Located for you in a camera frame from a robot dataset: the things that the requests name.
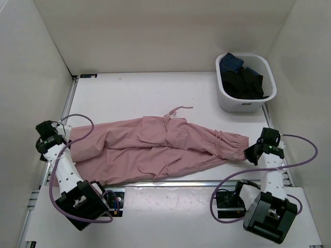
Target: white platform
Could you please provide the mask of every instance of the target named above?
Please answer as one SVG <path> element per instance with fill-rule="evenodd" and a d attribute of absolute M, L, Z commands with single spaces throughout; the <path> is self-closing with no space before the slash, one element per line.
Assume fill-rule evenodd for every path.
<path fill-rule="evenodd" d="M 282 245 L 244 231 L 242 221 L 217 223 L 209 212 L 213 190 L 126 187 L 123 217 L 78 231 L 51 205 L 45 186 L 40 190 L 25 240 L 36 241 L 36 248 L 309 248 L 322 244 L 302 188 L 286 188 L 287 193 L 302 201 L 304 208 Z"/>
<path fill-rule="evenodd" d="M 214 72 L 167 73 L 107 73 L 97 78 L 79 79 L 70 114 L 90 117 L 94 123 L 163 116 L 177 106 L 193 109 L 177 111 L 177 117 L 189 122 L 249 137 L 250 145 L 267 127 L 262 109 L 253 114 L 225 112 L 219 105 Z M 88 124 L 83 118 L 72 117 L 73 127 Z M 227 163 L 204 172 L 165 181 L 219 181 L 226 176 L 247 168 L 249 162 Z M 234 179 L 260 180 L 259 173 L 239 175 Z"/>

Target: white laundry basket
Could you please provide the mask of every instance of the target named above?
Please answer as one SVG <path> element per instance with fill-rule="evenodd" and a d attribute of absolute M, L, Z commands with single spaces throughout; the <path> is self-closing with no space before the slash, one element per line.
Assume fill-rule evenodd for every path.
<path fill-rule="evenodd" d="M 261 100 L 245 100 L 236 99 L 229 96 L 222 84 L 222 77 L 219 68 L 219 63 L 221 59 L 226 54 L 222 54 L 216 59 L 216 73 L 217 73 L 217 95 L 218 101 L 222 109 L 227 112 L 256 112 L 259 108 L 266 102 L 275 97 L 277 93 L 276 83 L 274 77 L 271 73 L 270 66 L 268 62 L 261 56 L 255 54 L 245 54 L 245 53 L 234 53 L 233 55 L 237 58 L 242 59 L 245 63 L 244 68 L 249 67 L 256 71 L 258 74 L 263 76 L 262 89 L 265 96 L 269 96 L 266 99 Z"/>

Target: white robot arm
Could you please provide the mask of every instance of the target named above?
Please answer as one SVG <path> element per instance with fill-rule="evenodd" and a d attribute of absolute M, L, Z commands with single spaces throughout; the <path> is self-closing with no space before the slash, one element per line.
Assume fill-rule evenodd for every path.
<path fill-rule="evenodd" d="M 69 148 L 66 148 L 58 158 L 60 151 L 68 144 L 71 132 L 71 126 L 65 126 L 62 123 L 62 126 L 59 126 L 58 123 L 44 121 L 36 127 L 40 134 L 36 148 L 41 153 L 41 160 L 48 161 L 52 168 L 58 160 L 55 175 L 61 197 L 55 202 L 73 217 L 96 220 L 109 212 L 108 196 L 104 194 L 105 190 L 101 184 L 96 181 L 88 182 L 80 177 L 71 159 Z M 83 230 L 91 223 L 68 219 L 78 230 Z"/>
<path fill-rule="evenodd" d="M 263 128 L 257 143 L 245 150 L 245 156 L 259 168 L 271 170 L 262 172 L 260 185 L 240 180 L 234 191 L 216 194 L 219 219 L 242 218 L 245 230 L 276 243 L 283 242 L 297 215 L 296 204 L 288 200 L 284 190 L 283 173 L 275 170 L 284 160 L 279 143 L 277 130 Z"/>

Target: purple cable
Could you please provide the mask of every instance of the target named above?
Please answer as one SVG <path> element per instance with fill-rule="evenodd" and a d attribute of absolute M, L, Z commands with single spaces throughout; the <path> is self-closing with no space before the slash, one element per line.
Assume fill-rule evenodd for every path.
<path fill-rule="evenodd" d="M 52 174 L 51 174 L 51 179 L 50 179 L 50 186 L 49 186 L 49 194 L 50 194 L 50 199 L 51 199 L 51 203 L 53 204 L 54 208 L 59 211 L 61 214 L 63 214 L 64 216 L 68 217 L 68 218 L 71 218 L 73 220 L 76 220 L 76 221 L 81 221 L 81 222 L 86 222 L 86 223 L 99 223 L 99 224 L 105 224 L 105 223 L 111 223 L 114 219 L 113 217 L 111 216 L 111 214 L 109 212 L 106 212 L 106 214 L 108 215 L 108 217 L 110 218 L 109 220 L 90 220 L 90 219 L 85 219 L 85 218 L 81 218 L 81 217 L 78 217 L 78 216 L 75 216 L 75 215 L 72 215 L 70 213 L 67 213 L 66 211 L 62 210 L 55 202 L 54 200 L 54 197 L 53 197 L 53 183 L 54 183 L 54 179 L 55 179 L 55 172 L 56 172 L 56 169 L 57 169 L 57 165 L 58 165 L 58 161 L 59 161 L 59 158 L 62 156 L 63 152 L 65 151 L 65 149 L 67 149 L 70 145 L 72 145 L 73 143 L 76 143 L 78 141 L 81 141 L 83 139 L 85 139 L 86 137 L 88 137 L 93 129 L 94 129 L 94 123 L 93 121 L 88 118 L 87 116 L 85 115 L 81 115 L 81 114 L 72 114 L 72 115 L 68 115 L 66 117 L 64 117 L 62 120 L 65 120 L 71 116 L 81 116 L 81 117 L 84 117 L 85 119 L 89 120 L 91 122 L 91 130 L 85 134 L 83 137 L 81 138 L 78 138 L 78 139 L 75 139 L 74 141 L 71 141 L 69 142 L 57 155 L 57 158 L 55 160 L 55 164 L 54 164 L 54 167 L 53 167 L 53 171 L 52 171 Z"/>
<path fill-rule="evenodd" d="M 226 177 L 224 180 L 222 180 L 215 188 L 215 190 L 213 191 L 212 193 L 212 196 L 210 198 L 210 202 L 209 202 L 209 210 L 210 210 L 210 213 L 212 214 L 212 217 L 219 223 L 222 223 L 222 224 L 231 224 L 231 223 L 235 223 L 235 222 L 238 222 L 238 221 L 241 221 L 244 219 L 244 217 L 242 218 L 238 218 L 238 219 L 235 219 L 235 220 L 231 220 L 231 221 L 222 221 L 222 220 L 219 220 L 214 212 L 213 212 L 213 200 L 214 200 L 214 197 L 217 193 L 217 191 L 219 190 L 219 188 L 226 182 L 228 181 L 229 179 L 235 177 L 235 176 L 238 176 L 240 174 L 243 174 L 243 173 L 247 173 L 247 172 L 271 172 L 271 171 L 277 171 L 279 169 L 285 169 L 285 168 L 293 168 L 293 167 L 297 167 L 297 166 L 300 166 L 300 165 L 304 165 L 304 164 L 308 164 L 309 162 L 313 161 L 317 155 L 319 154 L 319 150 L 317 148 L 317 146 L 310 140 L 304 138 L 304 137 L 301 137 L 301 136 L 297 136 L 297 135 L 292 135 L 292 134 L 283 134 L 282 136 L 288 136 L 288 137 L 295 137 L 295 138 L 300 138 L 306 142 L 308 142 L 310 145 L 312 145 L 315 149 L 315 154 L 308 160 L 304 161 L 304 162 L 300 162 L 300 163 L 297 163 L 297 164 L 291 164 L 291 165 L 285 165 L 285 166 L 280 166 L 278 168 L 257 168 L 257 169 L 245 169 L 245 170 L 242 170 L 241 172 L 236 172 L 236 173 L 233 173 L 232 175 L 229 175 L 228 177 Z M 301 201 L 296 198 L 295 196 L 293 195 L 288 195 L 294 199 L 296 199 L 299 204 L 300 204 L 300 209 L 298 211 L 297 214 L 300 214 L 302 212 L 302 203 Z"/>

